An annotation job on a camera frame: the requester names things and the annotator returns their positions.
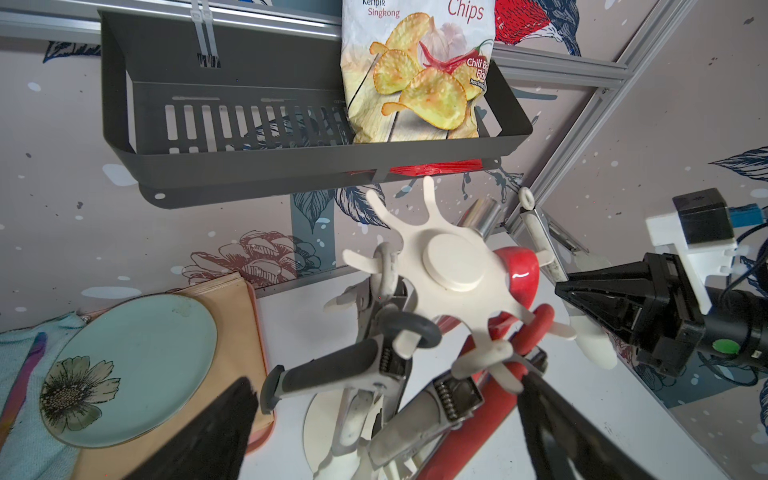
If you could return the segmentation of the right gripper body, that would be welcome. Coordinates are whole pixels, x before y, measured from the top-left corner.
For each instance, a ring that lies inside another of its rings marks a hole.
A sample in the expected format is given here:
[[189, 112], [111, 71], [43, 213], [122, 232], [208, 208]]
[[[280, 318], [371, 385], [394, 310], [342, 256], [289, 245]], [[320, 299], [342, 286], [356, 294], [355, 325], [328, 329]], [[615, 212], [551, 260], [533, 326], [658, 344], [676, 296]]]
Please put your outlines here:
[[673, 254], [647, 253], [654, 303], [639, 314], [645, 327], [637, 361], [663, 375], [679, 377], [688, 361], [711, 362], [767, 371], [767, 300], [750, 292], [708, 287], [711, 308], [704, 313], [681, 260]]

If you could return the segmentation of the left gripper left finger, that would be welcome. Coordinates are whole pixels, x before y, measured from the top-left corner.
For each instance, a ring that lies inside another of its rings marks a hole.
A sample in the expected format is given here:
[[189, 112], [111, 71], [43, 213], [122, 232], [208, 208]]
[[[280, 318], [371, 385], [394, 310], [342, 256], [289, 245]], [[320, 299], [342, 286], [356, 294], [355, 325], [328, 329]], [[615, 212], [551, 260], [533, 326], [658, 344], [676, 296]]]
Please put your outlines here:
[[238, 378], [148, 460], [138, 480], [236, 479], [258, 408], [250, 381]]

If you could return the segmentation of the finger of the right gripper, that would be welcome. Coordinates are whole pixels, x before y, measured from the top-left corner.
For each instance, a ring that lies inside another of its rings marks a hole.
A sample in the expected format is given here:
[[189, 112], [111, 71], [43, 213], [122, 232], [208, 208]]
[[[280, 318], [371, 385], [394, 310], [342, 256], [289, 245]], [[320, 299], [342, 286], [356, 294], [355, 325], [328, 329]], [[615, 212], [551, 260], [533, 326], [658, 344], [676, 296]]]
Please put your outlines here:
[[647, 359], [669, 360], [672, 347], [668, 338], [669, 299], [607, 299], [594, 308], [596, 318], [608, 330], [644, 352]]
[[593, 318], [656, 318], [666, 307], [666, 255], [572, 274], [556, 295]]

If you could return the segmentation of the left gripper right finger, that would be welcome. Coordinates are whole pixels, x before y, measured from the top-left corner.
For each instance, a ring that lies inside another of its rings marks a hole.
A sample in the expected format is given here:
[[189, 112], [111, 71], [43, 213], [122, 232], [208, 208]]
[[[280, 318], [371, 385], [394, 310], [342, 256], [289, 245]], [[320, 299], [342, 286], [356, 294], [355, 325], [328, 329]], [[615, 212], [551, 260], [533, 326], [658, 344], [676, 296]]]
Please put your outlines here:
[[529, 373], [522, 384], [518, 411], [538, 479], [653, 479], [541, 375]]

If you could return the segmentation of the red steel tongs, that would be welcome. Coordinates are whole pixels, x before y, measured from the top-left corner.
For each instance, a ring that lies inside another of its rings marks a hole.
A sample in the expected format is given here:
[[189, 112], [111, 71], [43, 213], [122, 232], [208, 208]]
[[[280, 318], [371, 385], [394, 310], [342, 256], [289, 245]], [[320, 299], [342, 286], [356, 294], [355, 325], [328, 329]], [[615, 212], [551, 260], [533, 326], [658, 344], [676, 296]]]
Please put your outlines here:
[[[523, 357], [530, 354], [554, 323], [555, 310], [541, 304], [531, 325], [522, 326], [509, 343]], [[421, 467], [416, 479], [455, 479], [517, 406], [516, 394], [505, 391], [489, 374], [476, 374], [484, 403], [457, 430], [451, 430]]]

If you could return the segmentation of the black steel tongs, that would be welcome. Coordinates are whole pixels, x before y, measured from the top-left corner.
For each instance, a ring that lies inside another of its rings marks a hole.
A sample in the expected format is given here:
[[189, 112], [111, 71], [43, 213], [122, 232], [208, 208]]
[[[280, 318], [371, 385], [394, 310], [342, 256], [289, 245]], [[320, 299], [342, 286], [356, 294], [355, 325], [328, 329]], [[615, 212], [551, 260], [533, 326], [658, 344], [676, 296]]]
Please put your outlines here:
[[316, 479], [353, 479], [361, 473], [374, 479], [383, 465], [369, 457], [369, 448], [395, 421], [412, 361], [394, 348], [397, 337], [412, 334], [414, 349], [431, 349], [442, 340], [439, 327], [415, 313], [385, 307], [374, 317], [375, 335], [292, 369], [276, 366], [263, 383], [259, 404], [264, 414], [279, 401], [305, 394], [340, 390], [328, 454]]

